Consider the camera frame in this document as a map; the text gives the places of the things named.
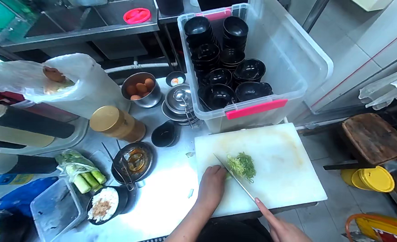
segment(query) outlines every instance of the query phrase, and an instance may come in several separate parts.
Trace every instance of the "hand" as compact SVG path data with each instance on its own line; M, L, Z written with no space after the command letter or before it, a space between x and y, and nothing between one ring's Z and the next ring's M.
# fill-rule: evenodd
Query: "hand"
M210 212L214 212L224 195L225 174L227 170L220 165L210 166L204 172L200 187L198 188L198 197L195 204Z
M258 198L255 198L255 203L262 212L262 215L267 219L270 227L270 236L274 242L312 242L294 224L281 221L275 217Z

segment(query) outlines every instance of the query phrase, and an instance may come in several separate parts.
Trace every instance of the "knife blade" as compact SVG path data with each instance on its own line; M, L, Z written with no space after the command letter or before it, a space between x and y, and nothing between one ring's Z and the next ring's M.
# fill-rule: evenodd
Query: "knife blade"
M225 167L225 169L227 169L227 171L230 173L230 175L237 181L237 183L243 188L243 190L249 195L249 197L255 201L255 198L248 192L248 190L246 190L246 188L240 183L240 181L237 179L237 177L233 174L233 172L231 171L231 169L225 165L215 154L213 154L218 161L223 165L223 167Z

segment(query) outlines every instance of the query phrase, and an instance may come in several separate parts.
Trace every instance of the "red lid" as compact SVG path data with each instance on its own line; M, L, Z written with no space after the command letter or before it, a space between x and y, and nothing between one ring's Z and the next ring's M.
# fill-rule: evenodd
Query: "red lid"
M124 21L127 24L143 23L151 19L151 11L145 8L131 9L124 14Z

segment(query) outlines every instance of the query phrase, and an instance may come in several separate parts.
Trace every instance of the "gold container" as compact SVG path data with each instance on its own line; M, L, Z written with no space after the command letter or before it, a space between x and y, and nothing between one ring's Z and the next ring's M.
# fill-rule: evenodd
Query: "gold container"
M113 106L97 109L91 116L90 127L106 136L131 143L141 140L146 133L142 122Z

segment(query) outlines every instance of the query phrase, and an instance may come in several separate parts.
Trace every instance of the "white cutting board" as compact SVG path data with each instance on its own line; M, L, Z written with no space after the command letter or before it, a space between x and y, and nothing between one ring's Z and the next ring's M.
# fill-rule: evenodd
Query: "white cutting board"
M195 138L198 181L207 167L228 154L245 152L254 160L254 183L241 183L267 208L322 201L327 195L292 123L278 124ZM257 211L254 201L231 177L213 217Z

